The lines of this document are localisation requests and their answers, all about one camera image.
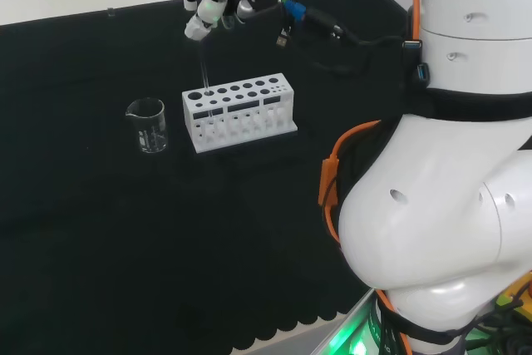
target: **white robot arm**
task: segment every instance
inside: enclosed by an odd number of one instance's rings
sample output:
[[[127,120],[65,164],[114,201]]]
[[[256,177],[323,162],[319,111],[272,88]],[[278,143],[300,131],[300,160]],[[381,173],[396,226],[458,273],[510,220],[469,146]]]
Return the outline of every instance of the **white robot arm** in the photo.
[[[342,202],[339,240],[352,270],[386,290],[397,314],[432,332],[460,331],[532,269],[532,151],[518,151],[532,136],[532,0],[414,3],[415,41],[405,45],[422,40],[413,66],[430,66],[423,90],[436,111],[402,117]],[[284,6],[335,37],[352,36],[323,13]],[[205,37],[227,7],[204,0],[187,36]],[[427,355],[459,341],[408,339]]]

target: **black table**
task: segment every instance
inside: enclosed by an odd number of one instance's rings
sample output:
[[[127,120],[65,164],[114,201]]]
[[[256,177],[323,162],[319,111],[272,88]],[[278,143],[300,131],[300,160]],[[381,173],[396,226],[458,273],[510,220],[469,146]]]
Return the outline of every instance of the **black table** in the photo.
[[[392,0],[302,2],[364,38],[405,25]],[[175,1],[0,29],[0,353],[227,354],[365,293],[324,230],[319,170],[348,128],[396,113],[400,50],[337,79],[275,46],[277,12],[214,32],[211,84],[282,72],[299,131],[196,155],[180,98],[202,87],[189,18]],[[143,96],[166,104],[155,156],[124,118]]]

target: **hole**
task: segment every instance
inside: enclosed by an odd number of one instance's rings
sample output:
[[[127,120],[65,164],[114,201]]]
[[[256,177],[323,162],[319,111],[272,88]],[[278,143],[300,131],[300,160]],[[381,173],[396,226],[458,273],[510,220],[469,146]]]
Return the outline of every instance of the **hole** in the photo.
[[[508,207],[510,207],[511,209],[515,208],[515,200],[511,195],[505,195],[505,201]]]
[[[390,190],[390,195],[397,203],[401,203],[403,205],[408,203],[408,199],[406,198],[406,196],[403,193],[401,193],[399,190],[394,190],[394,189]]]
[[[195,120],[198,120],[200,118],[207,118],[209,116],[209,113],[207,111],[202,111],[202,112],[195,112],[192,117],[195,119]]]
[[[199,100],[201,98],[201,93],[198,93],[197,91],[193,91],[189,94],[189,99],[191,100]]]
[[[281,101],[281,96],[274,96],[270,97],[269,99],[264,99],[264,105],[273,104],[273,103],[279,103]]]
[[[245,110],[247,108],[253,108],[253,107],[258,107],[258,106],[260,106],[260,102],[258,100],[247,101],[245,103],[236,104],[234,106],[227,107],[227,112],[240,111],[240,110]]]

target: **blue connector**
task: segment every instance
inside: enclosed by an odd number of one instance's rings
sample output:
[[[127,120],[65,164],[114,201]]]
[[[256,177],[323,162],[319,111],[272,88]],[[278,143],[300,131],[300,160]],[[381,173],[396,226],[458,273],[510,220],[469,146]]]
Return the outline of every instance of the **blue connector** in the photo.
[[[307,8],[304,5],[291,0],[286,0],[284,7],[298,22],[304,19],[305,13],[307,12]]]

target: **black fabric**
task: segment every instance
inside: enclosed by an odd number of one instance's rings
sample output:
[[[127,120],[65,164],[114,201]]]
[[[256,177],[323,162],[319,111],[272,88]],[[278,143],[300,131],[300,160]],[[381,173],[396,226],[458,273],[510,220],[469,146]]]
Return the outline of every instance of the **black fabric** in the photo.
[[[301,1],[362,38],[404,29],[391,0]],[[400,46],[335,79],[275,46],[280,12],[218,29],[211,84],[284,73],[299,131],[196,155],[181,101],[202,87],[190,14],[181,1],[115,12],[0,31],[0,353],[227,354],[347,312],[366,287],[323,233],[320,166],[344,131],[397,114]],[[169,131],[153,156],[124,118],[146,96]]]

